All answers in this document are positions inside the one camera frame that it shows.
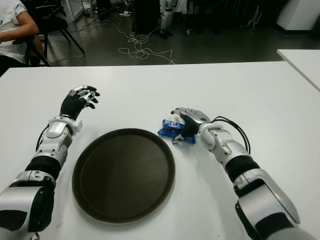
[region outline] white shirt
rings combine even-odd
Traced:
[[[20,26],[17,16],[26,12],[26,7],[19,0],[0,0],[0,32],[11,31]],[[13,45],[13,41],[0,43],[0,55],[8,56],[25,63],[26,43]]]

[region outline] white desk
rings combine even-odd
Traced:
[[[98,88],[96,110],[85,109],[83,128],[59,176],[51,225],[43,240],[238,240],[232,183],[203,146],[173,146],[176,181],[167,203],[150,217],[108,225],[77,205],[71,179],[85,147],[121,128],[156,133],[176,107],[236,121],[252,156],[295,203],[301,227],[320,238],[320,94],[286,62],[193,65],[18,68],[0,82],[0,189],[25,169],[48,119],[59,114],[67,92]],[[236,140],[235,130],[226,126]]]
[[[279,49],[277,53],[320,92],[320,50]]]

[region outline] white wall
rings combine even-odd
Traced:
[[[311,30],[320,15],[320,0],[291,0],[277,24],[286,30]]]

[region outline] person's arm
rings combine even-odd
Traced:
[[[14,30],[0,32],[0,43],[39,34],[37,24],[26,11],[20,13],[16,18],[21,26]]]

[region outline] person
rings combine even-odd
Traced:
[[[27,45],[24,42],[12,44],[16,39],[34,35],[33,44],[40,54],[44,54],[38,33],[37,24],[20,0],[0,0],[0,76],[9,68],[26,67]],[[37,57],[32,56],[35,54],[30,53],[30,61],[40,62]]]

